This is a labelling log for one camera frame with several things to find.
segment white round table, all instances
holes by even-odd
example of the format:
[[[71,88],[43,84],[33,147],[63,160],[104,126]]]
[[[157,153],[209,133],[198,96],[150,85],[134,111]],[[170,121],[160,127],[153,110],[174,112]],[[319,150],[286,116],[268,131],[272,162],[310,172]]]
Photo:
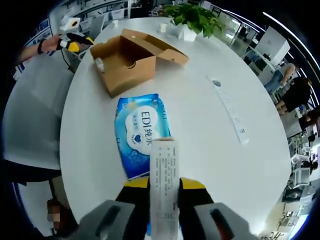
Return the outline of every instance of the white round table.
[[[60,132],[60,162],[66,195],[77,222],[105,200],[114,200],[126,175],[115,137],[120,97],[158,93],[171,135],[179,144],[180,176],[200,181],[215,202],[223,202],[259,233],[291,172],[280,117],[250,68],[215,37],[186,42],[158,32],[165,17],[120,21],[106,27],[96,43],[123,28],[151,34],[189,57],[184,66],[157,59],[151,79],[111,99],[90,53],[80,63],[65,101]],[[241,145],[232,121],[206,76],[219,80],[241,117],[249,143]]]

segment white cup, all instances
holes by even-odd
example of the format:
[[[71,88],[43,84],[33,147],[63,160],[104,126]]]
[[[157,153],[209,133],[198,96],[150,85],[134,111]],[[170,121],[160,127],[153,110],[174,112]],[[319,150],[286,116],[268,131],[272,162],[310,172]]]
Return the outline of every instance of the white cup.
[[[119,25],[119,20],[117,20],[117,19],[116,19],[116,20],[113,20],[112,23],[113,23],[113,27],[114,27],[114,28],[117,28],[118,25]]]
[[[159,28],[160,28],[160,33],[165,33],[167,30],[167,23],[165,22],[160,23]]]

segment potted plant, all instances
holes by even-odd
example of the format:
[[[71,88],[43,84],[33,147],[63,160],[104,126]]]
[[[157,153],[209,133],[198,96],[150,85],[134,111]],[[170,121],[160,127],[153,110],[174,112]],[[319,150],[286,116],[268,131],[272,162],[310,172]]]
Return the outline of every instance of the potted plant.
[[[170,21],[178,29],[178,37],[185,41],[194,41],[203,32],[203,37],[210,38],[216,30],[222,31],[222,25],[209,10],[191,4],[164,6],[165,14],[172,17]]]

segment green leaves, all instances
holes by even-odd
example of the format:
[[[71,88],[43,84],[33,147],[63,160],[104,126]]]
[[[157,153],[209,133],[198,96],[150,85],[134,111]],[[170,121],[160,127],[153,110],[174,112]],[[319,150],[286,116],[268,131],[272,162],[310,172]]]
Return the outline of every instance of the green leaves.
[[[191,4],[168,5],[164,7],[167,16],[174,25],[187,24],[196,34],[203,32],[203,36],[210,38],[215,30],[222,31],[222,25],[217,17],[209,10]]]

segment box flap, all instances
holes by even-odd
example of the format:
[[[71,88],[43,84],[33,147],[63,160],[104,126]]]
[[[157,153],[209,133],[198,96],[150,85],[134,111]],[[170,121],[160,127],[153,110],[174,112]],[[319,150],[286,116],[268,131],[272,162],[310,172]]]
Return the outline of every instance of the box flap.
[[[140,31],[123,29],[121,35],[145,48],[159,58],[181,65],[184,65],[189,60],[189,58],[178,49],[149,34]]]

